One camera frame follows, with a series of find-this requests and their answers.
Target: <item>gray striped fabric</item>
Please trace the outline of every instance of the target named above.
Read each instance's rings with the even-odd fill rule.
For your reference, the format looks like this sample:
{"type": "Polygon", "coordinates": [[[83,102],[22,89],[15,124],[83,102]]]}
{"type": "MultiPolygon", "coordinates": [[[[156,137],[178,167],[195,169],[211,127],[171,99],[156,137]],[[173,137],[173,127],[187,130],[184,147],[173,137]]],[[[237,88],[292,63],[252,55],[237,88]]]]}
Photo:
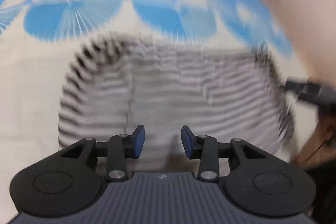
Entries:
{"type": "MultiPolygon", "coordinates": [[[[107,141],[143,124],[146,141],[131,170],[188,171],[183,125],[218,141],[242,138],[270,153],[293,133],[271,60],[251,53],[112,37],[85,47],[70,65],[59,113],[59,142],[107,141]]],[[[221,172],[227,171],[221,162],[221,172]]]]}

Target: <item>silver screw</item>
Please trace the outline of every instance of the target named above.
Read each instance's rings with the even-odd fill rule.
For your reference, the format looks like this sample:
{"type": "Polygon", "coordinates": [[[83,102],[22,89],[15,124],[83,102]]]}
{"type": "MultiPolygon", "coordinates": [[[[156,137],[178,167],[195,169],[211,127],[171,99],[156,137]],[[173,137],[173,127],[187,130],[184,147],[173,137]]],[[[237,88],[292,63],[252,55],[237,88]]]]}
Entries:
{"type": "Polygon", "coordinates": [[[113,179],[122,179],[125,176],[125,172],[121,170],[113,170],[109,172],[109,177],[113,179]]]}
{"type": "Polygon", "coordinates": [[[214,179],[217,177],[217,174],[215,172],[212,172],[212,171],[204,171],[201,173],[201,177],[202,179],[214,179]]]}

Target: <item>ribbed gray panel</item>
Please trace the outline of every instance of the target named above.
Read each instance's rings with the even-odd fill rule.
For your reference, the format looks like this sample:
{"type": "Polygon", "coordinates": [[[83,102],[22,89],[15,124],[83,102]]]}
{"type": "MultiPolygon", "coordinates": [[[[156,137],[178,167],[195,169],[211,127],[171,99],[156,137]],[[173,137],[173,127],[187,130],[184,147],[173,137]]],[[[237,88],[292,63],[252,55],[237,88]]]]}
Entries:
{"type": "Polygon", "coordinates": [[[314,223],[304,214],[261,218],[236,208],[217,184],[200,182],[192,173],[135,172],[111,183],[90,208],[68,217],[41,219],[20,214],[10,224],[280,224],[314,223]]]}

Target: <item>circular cover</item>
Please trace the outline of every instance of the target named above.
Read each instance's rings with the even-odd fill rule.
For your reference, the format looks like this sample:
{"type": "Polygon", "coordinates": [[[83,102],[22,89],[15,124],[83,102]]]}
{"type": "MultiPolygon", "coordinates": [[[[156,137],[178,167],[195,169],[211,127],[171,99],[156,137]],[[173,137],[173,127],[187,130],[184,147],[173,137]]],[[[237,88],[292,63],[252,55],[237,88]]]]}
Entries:
{"type": "Polygon", "coordinates": [[[247,160],[226,177],[224,190],[244,210],[277,218],[301,213],[315,196],[305,172],[272,158],[247,160]]]}
{"type": "Polygon", "coordinates": [[[19,172],[10,184],[18,209],[39,217],[70,215],[89,206],[102,189],[99,176],[76,159],[38,162],[19,172]]]}

